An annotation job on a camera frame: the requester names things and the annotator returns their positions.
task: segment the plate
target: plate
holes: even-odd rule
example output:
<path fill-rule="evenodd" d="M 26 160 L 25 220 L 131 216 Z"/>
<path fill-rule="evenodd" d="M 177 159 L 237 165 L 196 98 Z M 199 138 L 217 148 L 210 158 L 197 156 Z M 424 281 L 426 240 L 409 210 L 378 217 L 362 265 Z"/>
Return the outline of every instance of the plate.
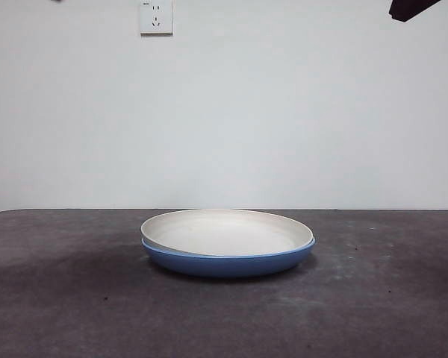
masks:
<path fill-rule="evenodd" d="M 312 231 L 284 216 L 250 210 L 182 210 L 141 226 L 158 265 L 185 274 L 245 277 L 289 269 L 315 244 Z"/>

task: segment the dark object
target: dark object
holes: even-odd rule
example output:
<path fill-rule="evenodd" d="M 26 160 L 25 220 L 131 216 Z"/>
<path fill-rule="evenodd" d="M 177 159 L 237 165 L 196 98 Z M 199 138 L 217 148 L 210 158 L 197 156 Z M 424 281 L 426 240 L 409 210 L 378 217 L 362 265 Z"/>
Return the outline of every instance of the dark object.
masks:
<path fill-rule="evenodd" d="M 448 357 L 448 211 L 266 210 L 318 245 L 240 280 L 152 264 L 166 211 L 0 213 L 0 358 Z"/>
<path fill-rule="evenodd" d="M 406 22 L 440 0 L 393 0 L 389 14 L 392 19 Z"/>

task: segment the white plate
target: white plate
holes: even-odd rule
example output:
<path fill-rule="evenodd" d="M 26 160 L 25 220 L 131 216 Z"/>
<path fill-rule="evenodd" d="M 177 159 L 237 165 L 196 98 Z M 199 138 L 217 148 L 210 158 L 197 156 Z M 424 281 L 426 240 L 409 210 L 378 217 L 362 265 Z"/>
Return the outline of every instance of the white plate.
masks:
<path fill-rule="evenodd" d="M 304 248 L 312 231 L 293 219 L 249 210 L 183 210 L 141 226 L 148 243 L 198 255 L 242 257 Z"/>

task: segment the electrical socket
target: electrical socket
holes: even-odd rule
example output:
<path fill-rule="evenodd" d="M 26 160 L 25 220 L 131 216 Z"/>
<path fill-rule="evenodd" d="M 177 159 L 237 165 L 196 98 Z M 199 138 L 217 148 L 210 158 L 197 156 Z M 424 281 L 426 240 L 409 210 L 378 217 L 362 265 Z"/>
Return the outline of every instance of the electrical socket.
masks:
<path fill-rule="evenodd" d="M 142 0 L 141 35 L 172 35 L 172 0 Z"/>

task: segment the outlet faceplate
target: outlet faceplate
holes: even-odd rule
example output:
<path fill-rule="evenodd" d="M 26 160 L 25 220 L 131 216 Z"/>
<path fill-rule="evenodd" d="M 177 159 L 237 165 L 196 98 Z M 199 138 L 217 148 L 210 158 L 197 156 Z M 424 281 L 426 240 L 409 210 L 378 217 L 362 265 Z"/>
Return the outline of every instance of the outlet faceplate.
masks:
<path fill-rule="evenodd" d="M 142 35 L 171 35 L 172 0 L 142 0 L 140 32 Z"/>

